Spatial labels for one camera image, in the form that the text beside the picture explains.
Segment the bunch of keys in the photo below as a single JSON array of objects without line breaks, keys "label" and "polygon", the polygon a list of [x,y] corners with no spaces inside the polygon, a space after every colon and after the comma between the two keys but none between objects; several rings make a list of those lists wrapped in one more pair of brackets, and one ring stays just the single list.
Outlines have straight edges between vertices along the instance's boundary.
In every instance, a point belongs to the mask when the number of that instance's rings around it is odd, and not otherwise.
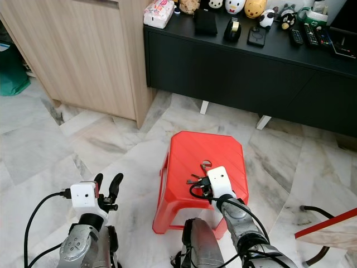
[{"label": "bunch of keys", "polygon": [[191,174],[193,176],[193,179],[189,179],[186,184],[198,184],[200,187],[204,186],[210,186],[211,182],[208,177],[208,168],[212,167],[212,163],[209,160],[204,160],[200,164],[200,168],[203,171],[203,175],[196,175],[196,174]]}]

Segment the red plastic stool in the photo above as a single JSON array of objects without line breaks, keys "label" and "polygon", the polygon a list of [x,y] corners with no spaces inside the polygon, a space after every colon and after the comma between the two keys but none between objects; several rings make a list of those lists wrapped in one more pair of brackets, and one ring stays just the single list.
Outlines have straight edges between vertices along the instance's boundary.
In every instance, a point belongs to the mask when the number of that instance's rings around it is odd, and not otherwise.
[{"label": "red plastic stool", "polygon": [[221,238],[227,230],[225,220],[207,200],[193,197],[187,181],[204,176],[201,164],[209,161],[213,168],[224,166],[232,190],[247,203],[247,169],[243,148],[232,136],[216,133],[181,131],[170,139],[168,152],[159,171],[160,189],[152,229],[165,234],[169,229],[182,230],[184,220],[203,214],[213,227],[214,235]]}]

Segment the silver robot right leg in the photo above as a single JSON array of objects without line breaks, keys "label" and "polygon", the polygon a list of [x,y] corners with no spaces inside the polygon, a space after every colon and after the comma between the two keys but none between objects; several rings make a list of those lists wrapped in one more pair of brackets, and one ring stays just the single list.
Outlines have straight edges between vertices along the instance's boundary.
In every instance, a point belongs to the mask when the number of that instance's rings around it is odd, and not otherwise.
[{"label": "silver robot right leg", "polygon": [[182,243],[184,249],[174,257],[173,268],[225,268],[218,240],[203,219],[186,220]]}]

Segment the black low console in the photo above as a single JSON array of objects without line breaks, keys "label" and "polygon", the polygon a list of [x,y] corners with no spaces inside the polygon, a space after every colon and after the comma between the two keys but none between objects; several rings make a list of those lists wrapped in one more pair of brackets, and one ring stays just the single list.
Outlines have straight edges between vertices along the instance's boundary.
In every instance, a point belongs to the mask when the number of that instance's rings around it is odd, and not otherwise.
[{"label": "black low console", "polygon": [[215,36],[197,34],[188,15],[165,28],[144,26],[149,87],[357,137],[357,60],[328,49],[295,46],[271,29],[264,46],[247,43],[255,20],[239,16],[242,33],[224,39],[230,15],[216,15]]}]

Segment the light wooden cabinet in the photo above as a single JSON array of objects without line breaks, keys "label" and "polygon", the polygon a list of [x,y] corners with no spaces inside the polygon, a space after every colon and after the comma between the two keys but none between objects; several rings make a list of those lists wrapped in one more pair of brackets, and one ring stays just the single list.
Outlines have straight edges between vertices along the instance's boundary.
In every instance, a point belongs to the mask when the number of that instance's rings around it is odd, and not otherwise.
[{"label": "light wooden cabinet", "polygon": [[143,127],[156,90],[146,81],[143,14],[151,0],[0,0],[0,18],[56,104]]}]

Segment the red edged table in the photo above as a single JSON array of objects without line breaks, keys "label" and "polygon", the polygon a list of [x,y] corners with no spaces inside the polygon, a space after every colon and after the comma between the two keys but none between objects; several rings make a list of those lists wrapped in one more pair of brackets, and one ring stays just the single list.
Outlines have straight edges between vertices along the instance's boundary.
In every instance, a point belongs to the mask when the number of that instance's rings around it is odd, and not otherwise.
[{"label": "red edged table", "polygon": [[296,232],[296,240],[357,252],[357,208]]}]

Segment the green bag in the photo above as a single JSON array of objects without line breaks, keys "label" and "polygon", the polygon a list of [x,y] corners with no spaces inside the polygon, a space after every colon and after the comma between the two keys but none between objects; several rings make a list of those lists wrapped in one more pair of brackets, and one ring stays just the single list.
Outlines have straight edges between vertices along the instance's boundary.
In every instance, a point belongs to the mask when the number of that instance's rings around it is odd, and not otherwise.
[{"label": "green bag", "polygon": [[0,95],[16,96],[31,84],[20,51],[14,44],[0,42]]}]

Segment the black tape dispenser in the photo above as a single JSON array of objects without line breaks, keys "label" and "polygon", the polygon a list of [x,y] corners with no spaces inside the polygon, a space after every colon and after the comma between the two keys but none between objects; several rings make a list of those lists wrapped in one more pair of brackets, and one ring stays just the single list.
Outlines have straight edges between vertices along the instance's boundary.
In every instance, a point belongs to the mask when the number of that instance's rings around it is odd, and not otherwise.
[{"label": "black tape dispenser", "polygon": [[227,42],[237,42],[241,35],[242,25],[237,17],[232,17],[225,27],[223,39]]}]

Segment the black wallet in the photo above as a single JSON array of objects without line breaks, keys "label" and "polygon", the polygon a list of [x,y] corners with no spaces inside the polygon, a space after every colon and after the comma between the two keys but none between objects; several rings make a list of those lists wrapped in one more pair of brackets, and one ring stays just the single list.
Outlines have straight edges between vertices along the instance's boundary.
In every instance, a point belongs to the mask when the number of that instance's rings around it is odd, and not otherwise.
[{"label": "black wallet", "polygon": [[196,35],[216,36],[216,15],[212,11],[197,8],[194,11],[194,33]]}]

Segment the white pink tissue pack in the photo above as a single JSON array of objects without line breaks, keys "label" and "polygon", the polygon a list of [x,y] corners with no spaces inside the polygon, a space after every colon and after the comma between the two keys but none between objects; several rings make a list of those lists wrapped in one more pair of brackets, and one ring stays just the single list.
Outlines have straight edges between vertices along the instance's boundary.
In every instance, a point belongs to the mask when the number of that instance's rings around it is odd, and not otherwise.
[{"label": "white pink tissue pack", "polygon": [[174,14],[174,0],[153,0],[143,11],[143,24],[164,29]]}]

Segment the short black remote control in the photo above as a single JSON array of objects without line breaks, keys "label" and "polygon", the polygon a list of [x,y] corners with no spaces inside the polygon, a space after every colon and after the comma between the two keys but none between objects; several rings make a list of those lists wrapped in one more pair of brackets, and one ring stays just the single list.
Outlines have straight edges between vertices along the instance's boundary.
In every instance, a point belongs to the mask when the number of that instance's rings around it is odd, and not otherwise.
[{"label": "short black remote control", "polygon": [[293,46],[301,46],[304,44],[304,39],[302,37],[301,31],[297,26],[294,26],[289,30],[290,42]]}]

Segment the brown round ornament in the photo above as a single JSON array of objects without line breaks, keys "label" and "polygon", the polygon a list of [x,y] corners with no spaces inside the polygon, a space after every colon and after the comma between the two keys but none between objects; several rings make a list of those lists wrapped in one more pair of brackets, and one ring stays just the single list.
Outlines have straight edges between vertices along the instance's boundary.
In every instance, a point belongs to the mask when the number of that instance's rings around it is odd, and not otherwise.
[{"label": "brown round ornament", "polygon": [[201,0],[178,0],[178,7],[182,13],[193,16],[200,8],[200,2]]}]

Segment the long black remote control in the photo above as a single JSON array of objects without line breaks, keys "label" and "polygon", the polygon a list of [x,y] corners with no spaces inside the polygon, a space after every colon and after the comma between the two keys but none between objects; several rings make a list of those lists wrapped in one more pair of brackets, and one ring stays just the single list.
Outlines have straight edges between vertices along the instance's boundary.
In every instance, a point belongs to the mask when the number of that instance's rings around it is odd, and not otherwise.
[{"label": "long black remote control", "polygon": [[302,28],[305,33],[305,44],[310,47],[319,47],[320,43],[314,27],[309,23],[304,23]]}]

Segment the yellow round toy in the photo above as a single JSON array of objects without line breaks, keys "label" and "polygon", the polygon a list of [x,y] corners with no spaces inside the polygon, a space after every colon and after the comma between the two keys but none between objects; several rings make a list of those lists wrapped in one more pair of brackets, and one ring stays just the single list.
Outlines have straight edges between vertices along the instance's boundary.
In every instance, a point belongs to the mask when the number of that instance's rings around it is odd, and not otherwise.
[{"label": "yellow round toy", "polygon": [[267,0],[245,0],[243,13],[248,18],[258,18],[266,10]]}]

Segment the black remote coloured buttons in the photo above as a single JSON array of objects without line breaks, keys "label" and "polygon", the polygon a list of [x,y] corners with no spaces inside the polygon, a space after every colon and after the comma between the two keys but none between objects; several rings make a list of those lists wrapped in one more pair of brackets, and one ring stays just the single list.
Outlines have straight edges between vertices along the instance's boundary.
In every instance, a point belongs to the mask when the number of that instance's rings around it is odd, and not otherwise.
[{"label": "black remote coloured buttons", "polygon": [[314,32],[321,47],[331,47],[332,41],[329,36],[328,26],[316,26]]}]

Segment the black flat device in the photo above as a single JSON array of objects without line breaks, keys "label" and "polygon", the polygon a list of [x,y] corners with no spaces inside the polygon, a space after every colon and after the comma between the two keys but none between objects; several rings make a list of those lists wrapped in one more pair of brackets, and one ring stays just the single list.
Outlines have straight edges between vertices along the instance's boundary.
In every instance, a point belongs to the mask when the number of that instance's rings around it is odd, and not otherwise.
[{"label": "black flat device", "polygon": [[331,41],[328,51],[333,57],[357,59],[357,33],[331,27],[328,30],[328,37]]}]

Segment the green white container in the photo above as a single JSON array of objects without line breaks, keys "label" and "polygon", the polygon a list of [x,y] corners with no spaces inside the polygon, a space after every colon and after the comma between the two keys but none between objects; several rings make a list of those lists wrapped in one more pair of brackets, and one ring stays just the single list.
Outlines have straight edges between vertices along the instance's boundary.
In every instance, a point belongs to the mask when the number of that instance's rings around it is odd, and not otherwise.
[{"label": "green white container", "polygon": [[328,25],[329,15],[326,0],[314,0],[312,4],[306,4],[297,13],[297,18],[301,23],[314,27]]}]

